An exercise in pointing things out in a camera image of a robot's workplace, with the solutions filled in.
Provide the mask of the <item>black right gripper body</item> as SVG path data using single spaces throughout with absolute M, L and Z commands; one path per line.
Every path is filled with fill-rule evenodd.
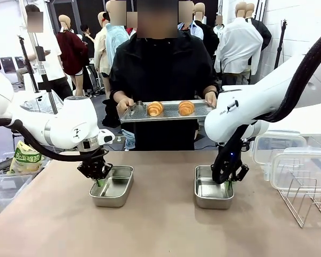
M 241 149 L 236 148 L 230 153 L 230 170 L 237 171 L 241 166 Z

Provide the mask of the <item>person's right hand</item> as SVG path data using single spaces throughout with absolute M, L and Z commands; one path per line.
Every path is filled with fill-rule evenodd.
M 133 107 L 135 105 L 134 100 L 129 97 L 125 97 L 121 99 L 117 104 L 117 112 L 120 116 L 122 116 L 128 108 Z

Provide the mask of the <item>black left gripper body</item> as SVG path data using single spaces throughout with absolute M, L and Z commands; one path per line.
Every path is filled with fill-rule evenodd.
M 109 151 L 106 150 L 105 148 L 98 148 L 94 151 L 91 151 L 90 154 L 90 158 L 84 160 L 83 162 L 90 162 L 90 163 L 98 163 L 101 166 L 101 172 L 102 169 L 105 166 L 105 160 L 104 160 L 104 156 L 108 153 Z

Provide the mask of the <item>person's left hand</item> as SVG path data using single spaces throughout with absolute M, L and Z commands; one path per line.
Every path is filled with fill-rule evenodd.
M 217 105 L 217 92 L 216 91 L 210 91 L 205 94 L 205 101 L 207 104 L 212 107 L 216 108 Z

